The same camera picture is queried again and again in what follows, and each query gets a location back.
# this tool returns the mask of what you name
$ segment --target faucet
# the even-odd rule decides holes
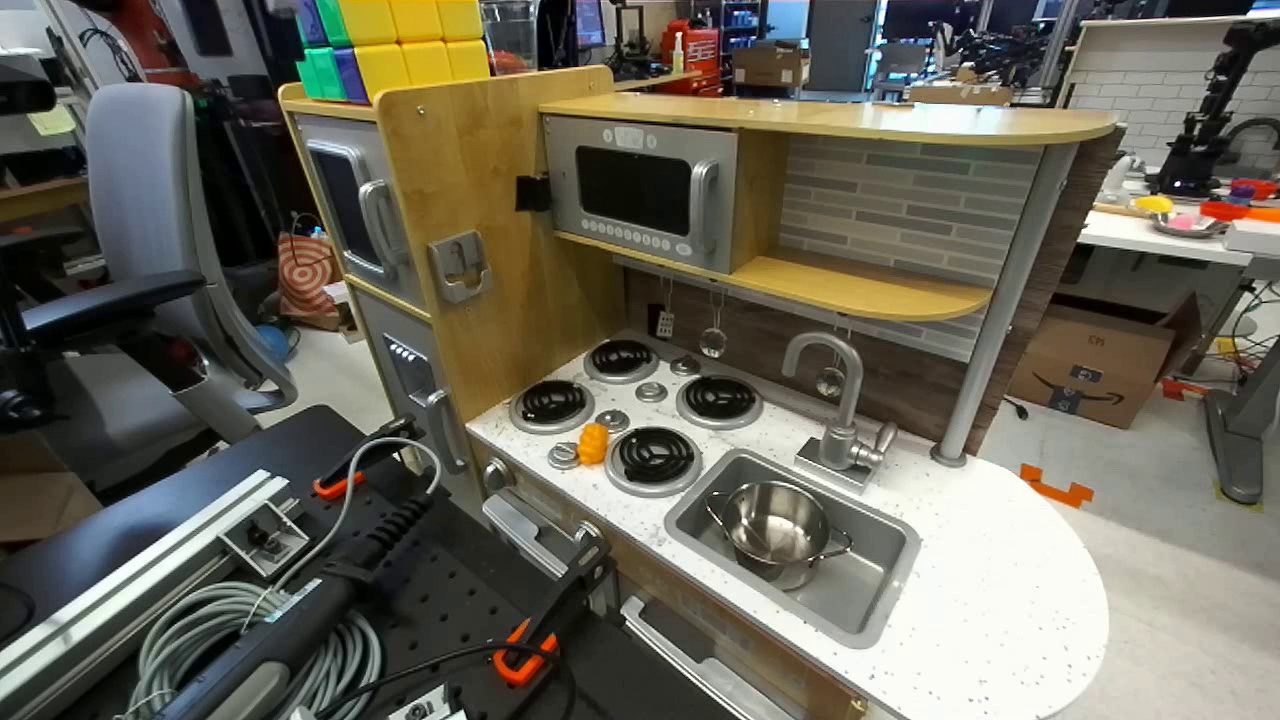
[[[832,333],[798,333],[792,336],[787,352],[785,352],[785,375],[796,375],[798,373],[798,355],[807,349],[827,349],[839,355],[842,363],[842,387],[839,387],[839,409],[836,409],[836,420],[822,428],[822,438],[807,442],[798,447],[803,461],[817,461],[821,470],[832,470],[832,471],[846,471],[846,470],[878,470],[889,445],[893,445],[893,426],[878,428],[877,445],[861,445],[854,442],[854,399],[862,392],[862,355],[842,344],[839,336]]]

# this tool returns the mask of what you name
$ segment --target stainless steel sink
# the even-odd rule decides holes
[[[787,481],[807,489],[827,516],[827,549],[846,544],[846,551],[821,560],[812,580],[796,593],[785,593],[747,572],[702,513],[712,493],[730,495],[744,481]],[[729,452],[701,486],[690,486],[689,495],[668,513],[668,534],[850,647],[869,647],[878,642],[878,628],[919,551],[919,535],[906,524],[839,493],[827,493],[753,452]]]

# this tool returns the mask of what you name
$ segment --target black burner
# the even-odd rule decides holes
[[[589,355],[589,373],[596,382],[641,382],[651,367],[656,367],[656,355],[641,342],[607,342],[607,344],[596,344]]]
[[[758,398],[744,382],[701,375],[685,385],[681,409],[689,413],[689,420],[702,420],[702,426],[747,426],[758,413]]]
[[[514,426],[535,434],[535,428],[574,426],[589,413],[592,413],[589,387],[568,382],[538,382],[520,398]]]
[[[697,447],[668,428],[637,428],[616,445],[621,475],[633,486],[674,486],[697,463]]]

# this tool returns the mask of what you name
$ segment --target floor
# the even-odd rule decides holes
[[[389,420],[360,342],[302,333],[293,375],[302,387],[296,409],[332,405],[360,428]],[[1280,428],[1266,442],[1270,495],[1239,508],[1217,493],[1197,399],[1152,399],[1127,434],[1035,405],[1027,420],[1000,409],[978,458],[1095,493],[1061,513],[1107,584],[1112,647],[1068,720],[1280,712]]]

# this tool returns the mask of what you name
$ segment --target yellow box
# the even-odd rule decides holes
[[[448,41],[448,69],[453,69],[453,82],[478,82],[487,77],[487,56],[483,56],[483,45],[478,41]]]
[[[354,48],[354,65],[360,65],[360,82],[362,82],[369,104],[374,100],[374,93],[412,84],[400,45]]]
[[[478,0],[437,0],[445,41],[478,37]]]
[[[390,17],[400,27],[400,45],[417,45],[417,41],[438,41],[438,14],[437,0],[390,0]]]
[[[438,41],[402,45],[402,69],[407,69],[412,84],[448,84],[453,82],[448,48]]]
[[[395,45],[390,0],[338,0],[350,45]]]

